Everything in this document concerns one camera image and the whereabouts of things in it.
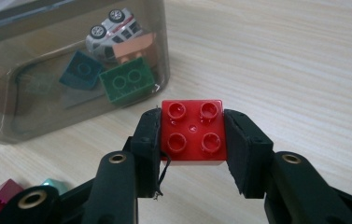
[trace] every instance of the wooden table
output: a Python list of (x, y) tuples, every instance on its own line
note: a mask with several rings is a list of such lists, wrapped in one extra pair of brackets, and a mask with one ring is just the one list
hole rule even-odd
[[(302, 154), (352, 194), (352, 1), (165, 0), (171, 79), (137, 105), (17, 145), (0, 145), (0, 184), (48, 177), (73, 188), (121, 150), (164, 99), (220, 99), (248, 114), (275, 151)], [(139, 200), (140, 223), (267, 223), (226, 163), (174, 166), (164, 197)]]

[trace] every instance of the plastic container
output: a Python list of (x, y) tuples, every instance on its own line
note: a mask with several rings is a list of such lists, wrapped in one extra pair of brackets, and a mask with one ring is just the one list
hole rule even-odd
[(142, 101), (169, 76), (162, 0), (34, 1), (0, 11), (0, 143)]

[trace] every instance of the white toy car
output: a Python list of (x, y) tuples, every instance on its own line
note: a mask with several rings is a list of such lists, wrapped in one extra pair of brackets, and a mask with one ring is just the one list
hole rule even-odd
[(105, 21), (91, 28), (86, 37), (86, 47), (98, 60), (115, 62), (112, 46), (141, 34), (143, 31), (129, 9), (113, 9)]

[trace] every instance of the lego stud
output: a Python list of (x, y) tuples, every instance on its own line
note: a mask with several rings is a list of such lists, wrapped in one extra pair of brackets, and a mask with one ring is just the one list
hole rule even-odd
[(203, 120), (211, 121), (218, 115), (218, 107), (213, 103), (204, 103), (201, 106), (201, 117)]
[(132, 83), (138, 83), (141, 80), (140, 71), (138, 71), (137, 69), (134, 69), (134, 70), (130, 71), (127, 74), (127, 79), (128, 79), (128, 81), (130, 81)]
[(109, 158), (109, 162), (111, 163), (122, 163), (126, 161), (126, 156), (122, 154), (117, 154)]
[(284, 161), (292, 164), (299, 164), (302, 162), (301, 159), (291, 154), (285, 154), (282, 156), (282, 158)]
[(179, 153), (185, 149), (187, 138), (181, 133), (172, 133), (167, 141), (167, 146), (174, 153)]
[(213, 154), (218, 152), (221, 147), (221, 140), (215, 133), (207, 133), (203, 136), (202, 150), (203, 152)]
[(19, 201), (18, 207), (20, 209), (29, 209), (36, 207), (37, 205), (43, 203), (45, 199), (47, 199), (47, 197), (47, 192), (45, 192), (44, 190), (35, 190), (27, 195), (24, 195), (24, 197), (22, 197)]
[(112, 80), (112, 86), (117, 90), (122, 90), (126, 86), (126, 78), (124, 77), (115, 77)]
[(180, 120), (185, 117), (187, 108), (181, 103), (172, 103), (169, 105), (167, 114), (172, 120)]
[(92, 72), (91, 67), (88, 64), (86, 64), (86, 63), (80, 63), (77, 66), (77, 70), (79, 71), (79, 73), (82, 76), (87, 76), (88, 74), (90, 74)]

